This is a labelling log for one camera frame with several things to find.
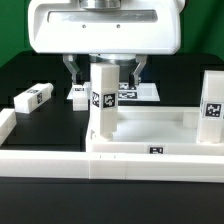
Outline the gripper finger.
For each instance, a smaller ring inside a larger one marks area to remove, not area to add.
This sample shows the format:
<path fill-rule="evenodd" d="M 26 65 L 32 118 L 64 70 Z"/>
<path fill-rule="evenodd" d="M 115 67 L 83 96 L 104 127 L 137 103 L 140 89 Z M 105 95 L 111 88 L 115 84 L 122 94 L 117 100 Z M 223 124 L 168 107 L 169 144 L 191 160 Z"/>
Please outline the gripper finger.
<path fill-rule="evenodd" d="M 130 87 L 136 87 L 139 85 L 141 78 L 140 74 L 142 70 L 144 69 L 147 62 L 147 56 L 146 55 L 137 55 L 136 56 L 136 63 L 137 67 L 135 70 L 129 74 L 129 86 Z"/>
<path fill-rule="evenodd" d="M 83 84 L 83 72 L 80 70 L 76 63 L 77 56 L 75 54 L 64 54 L 63 63 L 71 73 L 72 83 L 82 85 Z"/>

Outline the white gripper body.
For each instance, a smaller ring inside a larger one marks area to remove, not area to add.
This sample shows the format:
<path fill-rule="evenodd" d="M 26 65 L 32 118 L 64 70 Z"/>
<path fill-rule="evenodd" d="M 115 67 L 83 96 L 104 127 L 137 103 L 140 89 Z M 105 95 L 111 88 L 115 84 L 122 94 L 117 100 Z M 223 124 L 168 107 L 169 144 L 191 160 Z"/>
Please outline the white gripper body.
<path fill-rule="evenodd" d="M 181 0 L 31 0 L 28 31 L 39 53 L 173 54 Z"/>

